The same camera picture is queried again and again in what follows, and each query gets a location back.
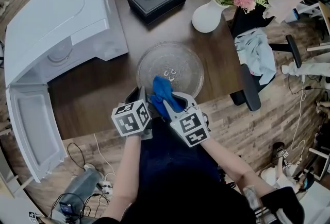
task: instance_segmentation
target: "glass plate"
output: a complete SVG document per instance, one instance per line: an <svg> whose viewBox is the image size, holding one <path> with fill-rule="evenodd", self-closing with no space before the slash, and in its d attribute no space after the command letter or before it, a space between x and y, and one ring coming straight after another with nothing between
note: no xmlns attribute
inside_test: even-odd
<svg viewBox="0 0 330 224"><path fill-rule="evenodd" d="M153 92L153 80L161 76L170 80L173 91L196 98L204 81L203 65L194 51L177 42L162 42L148 49L137 69L137 84L148 94Z"/></svg>

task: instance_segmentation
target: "wooden table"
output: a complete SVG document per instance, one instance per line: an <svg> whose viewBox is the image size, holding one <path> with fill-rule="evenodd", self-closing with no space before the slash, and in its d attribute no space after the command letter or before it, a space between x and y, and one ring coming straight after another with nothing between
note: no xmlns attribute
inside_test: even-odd
<svg viewBox="0 0 330 224"><path fill-rule="evenodd" d="M195 9L209 1L186 0L183 7L145 26L127 0L115 0L129 53L108 62L92 59L49 83L62 139L114 128L112 109L136 86L136 66L143 53L159 42L182 42L199 56L204 84L197 103L241 90L240 63L225 18L211 33L200 33L191 24Z"/></svg>

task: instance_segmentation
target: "black chair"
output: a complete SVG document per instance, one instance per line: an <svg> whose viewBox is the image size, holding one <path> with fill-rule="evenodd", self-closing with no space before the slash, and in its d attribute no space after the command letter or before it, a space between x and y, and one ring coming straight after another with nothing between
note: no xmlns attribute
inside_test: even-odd
<svg viewBox="0 0 330 224"><path fill-rule="evenodd" d="M245 13L243 9L237 8L234 15L234 19L231 23L229 23L233 38L253 28L266 27L267 25L269 25L274 17L264 19L262 17L264 11L265 7L261 5L257 5L256 8L249 13ZM297 45L291 35L287 35L286 39L288 44L270 44L270 46L274 51L292 53L295 63L299 68L301 67L302 62ZM260 85L259 80L261 76L251 75L248 66L245 64L243 64L241 67L244 89L232 93L230 96L235 105L241 105L243 103L246 103L251 111L256 111L261 107L261 102L258 93L268 84Z"/></svg>

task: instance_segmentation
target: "blue towel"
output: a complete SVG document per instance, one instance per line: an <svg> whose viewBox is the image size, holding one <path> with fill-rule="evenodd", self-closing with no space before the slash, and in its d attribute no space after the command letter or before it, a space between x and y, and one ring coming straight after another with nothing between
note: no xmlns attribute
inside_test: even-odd
<svg viewBox="0 0 330 224"><path fill-rule="evenodd" d="M172 106L175 111L183 111L181 107L172 96L172 87L168 79L156 76L153 81L153 90L155 95L151 95L151 102L157 109L157 111L166 119L170 119L170 116L164 106L163 100L166 99L168 104Z"/></svg>

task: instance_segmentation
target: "white cable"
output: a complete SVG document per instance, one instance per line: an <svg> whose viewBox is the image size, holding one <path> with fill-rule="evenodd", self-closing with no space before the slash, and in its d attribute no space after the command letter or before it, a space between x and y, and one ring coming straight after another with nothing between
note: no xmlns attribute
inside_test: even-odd
<svg viewBox="0 0 330 224"><path fill-rule="evenodd" d="M114 173L107 173L106 175L105 175L105 177L104 177L104 181L107 181L107 176L108 175L114 175L114 176L116 176Z"/></svg>
<svg viewBox="0 0 330 224"><path fill-rule="evenodd" d="M305 140L301 140L300 143L295 148L292 148L292 145L294 143L294 138L295 138L295 135L297 134L298 127L299 127L299 121L300 121L300 118L301 118L301 102L303 102L305 100L305 98L306 98L306 93L304 92L304 82L303 82L303 86L302 86L302 90L301 90L300 103L299 103L299 118L298 118L297 127L296 127L295 132L294 132L293 140L292 140L292 143L291 143L291 150L292 151L296 150L300 146L301 143L304 143L303 150L301 151L300 157L303 155L303 151L305 149Z"/></svg>
<svg viewBox="0 0 330 224"><path fill-rule="evenodd" d="M116 176L114 170L113 170L113 167L112 165L107 161L107 159L105 159L105 157L103 156L103 154L101 154L101 151L100 151L100 147L98 146L98 141L97 141L97 138L95 136L95 133L94 133L94 137L95 137L95 140L96 140L96 144L97 144L97 149L98 149L98 152L100 153L100 155L102 156L102 158L104 159L104 161L106 161L106 163L111 167L111 170L112 170L112 173L110 174L113 174L114 176Z"/></svg>

